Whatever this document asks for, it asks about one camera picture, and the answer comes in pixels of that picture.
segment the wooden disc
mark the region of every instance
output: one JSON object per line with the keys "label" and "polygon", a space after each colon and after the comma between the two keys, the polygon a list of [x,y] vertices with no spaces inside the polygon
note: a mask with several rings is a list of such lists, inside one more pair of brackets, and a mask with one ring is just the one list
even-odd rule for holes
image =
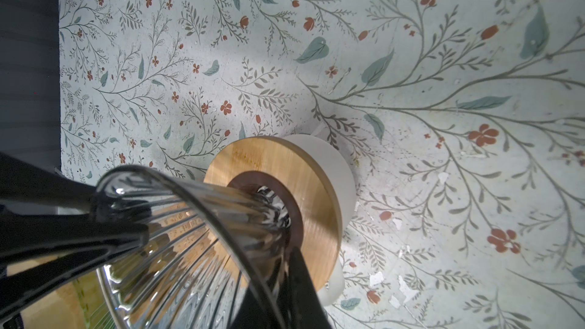
{"label": "wooden disc", "polygon": [[338,260],[343,230],[331,182],[303,149],[270,136],[245,138],[226,146],[209,165],[204,182],[228,186],[250,171],[274,177],[295,199],[303,219],[301,252],[315,290],[320,290]]}

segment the white paint chip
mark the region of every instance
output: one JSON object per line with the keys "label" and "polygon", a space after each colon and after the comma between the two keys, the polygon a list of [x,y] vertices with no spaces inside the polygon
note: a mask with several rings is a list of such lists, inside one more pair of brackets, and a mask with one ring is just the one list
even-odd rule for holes
{"label": "white paint chip", "polygon": [[400,307],[400,301],[396,297],[394,297],[394,295],[392,295],[392,297],[390,298],[390,304],[394,306],[395,309],[398,309]]}
{"label": "white paint chip", "polygon": [[441,183],[441,185],[444,185],[445,182],[447,182],[447,178],[449,178],[449,175],[450,175],[449,173],[445,172],[439,173],[439,182]]}
{"label": "white paint chip", "polygon": [[406,296],[406,298],[404,299],[402,304],[406,304],[407,302],[412,300],[413,297],[416,296],[418,293],[418,290],[413,290],[410,287],[408,287],[408,285],[406,284],[406,282],[404,281],[404,278],[402,278],[402,276],[399,276],[399,285],[400,285],[400,287],[399,287],[400,292],[402,292],[403,295]]}
{"label": "white paint chip", "polygon": [[384,282],[384,275],[382,272],[378,272],[376,274],[370,274],[370,287],[373,288],[376,285]]}
{"label": "white paint chip", "polygon": [[400,230],[400,228],[402,228],[402,220],[399,218],[393,218],[392,222],[394,223],[394,225],[396,225],[396,229]]}
{"label": "white paint chip", "polygon": [[468,154],[464,151],[461,151],[461,156],[462,157],[487,157],[486,154]]}

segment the dark wall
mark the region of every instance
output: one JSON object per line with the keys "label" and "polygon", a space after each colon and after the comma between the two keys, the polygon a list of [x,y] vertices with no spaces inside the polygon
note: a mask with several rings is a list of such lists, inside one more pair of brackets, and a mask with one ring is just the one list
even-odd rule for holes
{"label": "dark wall", "polygon": [[58,0],[0,0],[0,151],[60,164]]}

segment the floral wallpaper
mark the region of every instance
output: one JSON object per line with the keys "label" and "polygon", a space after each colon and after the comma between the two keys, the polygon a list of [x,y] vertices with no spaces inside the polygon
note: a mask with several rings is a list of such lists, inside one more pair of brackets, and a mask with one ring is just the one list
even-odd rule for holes
{"label": "floral wallpaper", "polygon": [[584,14],[583,0],[60,0],[62,170],[201,179],[239,138],[313,134],[359,193],[334,328],[582,328]]}

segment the ribbed glass lampshade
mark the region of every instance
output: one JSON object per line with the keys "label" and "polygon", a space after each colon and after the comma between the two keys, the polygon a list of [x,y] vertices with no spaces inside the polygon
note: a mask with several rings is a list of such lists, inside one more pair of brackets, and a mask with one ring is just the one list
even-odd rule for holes
{"label": "ribbed glass lampshade", "polygon": [[98,184],[95,217],[149,227],[148,244],[98,270],[122,328],[229,328],[251,289],[284,326],[275,296],[287,222],[282,211],[235,189],[122,166]]}

